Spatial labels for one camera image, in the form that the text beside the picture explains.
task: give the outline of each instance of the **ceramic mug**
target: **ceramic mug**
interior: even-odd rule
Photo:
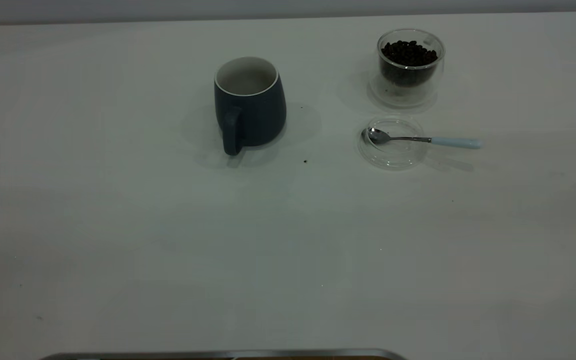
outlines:
[[[237,155],[279,135],[286,123],[286,98],[279,71],[260,57],[223,64],[214,76],[214,107],[223,150]]]

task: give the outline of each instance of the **table surface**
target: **table surface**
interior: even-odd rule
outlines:
[[[354,141],[408,27],[447,49],[413,116],[484,148],[392,172]],[[228,158],[245,55],[288,119]],[[576,359],[576,13],[0,27],[0,359],[359,347]]]

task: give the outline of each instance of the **light blue spoon handle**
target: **light blue spoon handle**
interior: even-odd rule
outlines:
[[[454,146],[455,148],[480,149],[482,141],[479,139],[462,139],[461,137],[433,137],[431,144]]]

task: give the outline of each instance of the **coffee bean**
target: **coffee bean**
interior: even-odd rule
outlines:
[[[435,62],[439,57],[436,50],[427,50],[416,41],[402,41],[387,43],[381,53],[395,64],[407,67],[425,66]],[[423,69],[406,69],[393,66],[386,61],[379,62],[382,75],[401,87],[415,87],[430,79],[435,71],[434,67]]]

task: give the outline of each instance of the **spoon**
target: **spoon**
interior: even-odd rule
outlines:
[[[410,137],[410,136],[397,136],[391,137],[382,130],[370,127],[365,129],[368,132],[370,141],[375,145],[386,144],[389,141],[412,141],[412,142],[427,142],[435,145],[454,146],[456,148],[466,149],[480,149],[482,141],[479,139],[464,139],[461,137]]]

